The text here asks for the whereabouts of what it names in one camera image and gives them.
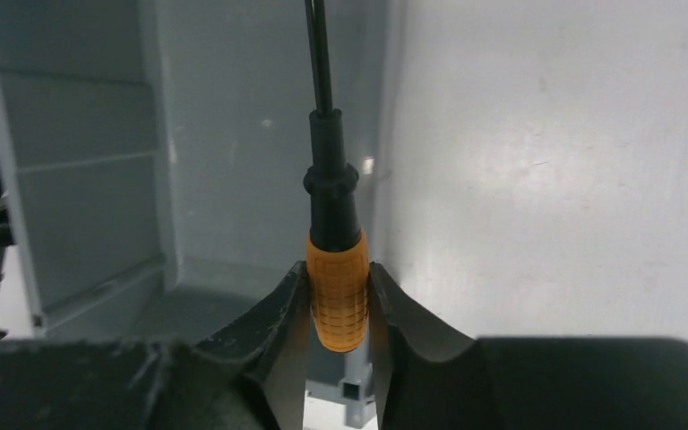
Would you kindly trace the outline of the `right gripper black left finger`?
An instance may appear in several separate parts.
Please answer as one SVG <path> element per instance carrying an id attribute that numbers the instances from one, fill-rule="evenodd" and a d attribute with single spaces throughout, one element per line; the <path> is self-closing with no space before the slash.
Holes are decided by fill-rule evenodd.
<path id="1" fill-rule="evenodd" d="M 299 429 L 310 334 L 297 262 L 196 345 L 0 340 L 0 429 Z"/>

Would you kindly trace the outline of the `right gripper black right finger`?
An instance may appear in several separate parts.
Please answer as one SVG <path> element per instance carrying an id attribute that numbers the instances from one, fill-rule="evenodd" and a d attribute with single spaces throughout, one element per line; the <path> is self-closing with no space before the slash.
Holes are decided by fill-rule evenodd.
<path id="1" fill-rule="evenodd" d="M 484 337 L 454 329 L 370 267 L 381 429 L 688 429 L 688 342 Z"/>

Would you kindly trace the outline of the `orange black handled screwdriver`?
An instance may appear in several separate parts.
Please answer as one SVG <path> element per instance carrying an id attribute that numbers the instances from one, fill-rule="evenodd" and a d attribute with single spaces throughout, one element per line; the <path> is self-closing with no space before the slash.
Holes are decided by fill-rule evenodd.
<path id="1" fill-rule="evenodd" d="M 342 112 L 333 105 L 324 3 L 305 2 L 305 13 L 315 96 L 313 163 L 303 180 L 311 204 L 306 268 L 318 339 L 330 351 L 347 353 L 365 340 L 369 316 L 368 247 L 354 197 L 359 174 L 347 161 Z"/>

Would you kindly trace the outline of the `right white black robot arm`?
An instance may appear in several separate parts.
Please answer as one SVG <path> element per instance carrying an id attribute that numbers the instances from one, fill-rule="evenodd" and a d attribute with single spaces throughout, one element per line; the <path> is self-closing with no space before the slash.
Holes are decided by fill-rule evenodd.
<path id="1" fill-rule="evenodd" d="M 13 244 L 0 181 L 0 282 Z M 309 270 L 206 340 L 6 340 L 0 429 L 299 429 Z M 688 429 L 688 342 L 473 340 L 372 263 L 365 395 L 381 429 Z"/>

